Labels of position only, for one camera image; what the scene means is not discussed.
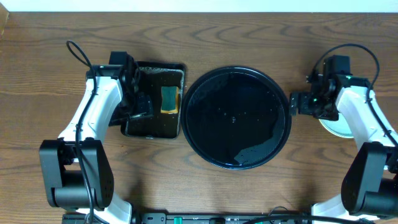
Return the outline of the light blue plate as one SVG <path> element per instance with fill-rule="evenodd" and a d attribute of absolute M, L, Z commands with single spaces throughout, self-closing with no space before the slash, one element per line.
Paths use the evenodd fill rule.
<path fill-rule="evenodd" d="M 320 124 L 330 133 L 340 138 L 352 139 L 353 133 L 351 132 L 348 123 L 344 116 L 339 113 L 337 121 L 330 121 L 327 119 L 320 119 Z"/>

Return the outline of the green and yellow sponge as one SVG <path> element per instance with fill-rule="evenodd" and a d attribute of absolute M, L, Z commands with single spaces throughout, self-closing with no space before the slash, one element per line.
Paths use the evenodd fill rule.
<path fill-rule="evenodd" d="M 162 86 L 161 96 L 162 96 L 162 104 L 160 112 L 162 114 L 177 114 L 179 88 L 177 86 Z"/>

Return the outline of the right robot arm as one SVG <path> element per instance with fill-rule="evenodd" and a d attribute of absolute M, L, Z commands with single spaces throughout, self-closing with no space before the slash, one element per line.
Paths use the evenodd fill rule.
<path fill-rule="evenodd" d="M 312 206 L 312 215 L 345 220 L 397 216 L 397 133 L 389 124 L 366 78 L 333 75 L 311 78 L 309 92 L 290 95 L 290 113 L 331 121 L 344 117 L 358 148 L 345 175 L 341 193 Z"/>

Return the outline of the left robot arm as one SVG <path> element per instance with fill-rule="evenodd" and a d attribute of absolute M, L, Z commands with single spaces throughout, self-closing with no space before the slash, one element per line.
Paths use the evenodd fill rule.
<path fill-rule="evenodd" d="M 90 67 L 72 120 L 57 139 L 44 140 L 39 148 L 50 206 L 74 210 L 85 223 L 132 222 L 132 205 L 114 191 L 103 141 L 110 123 L 136 117 L 128 101 L 140 76 L 136 62 Z"/>

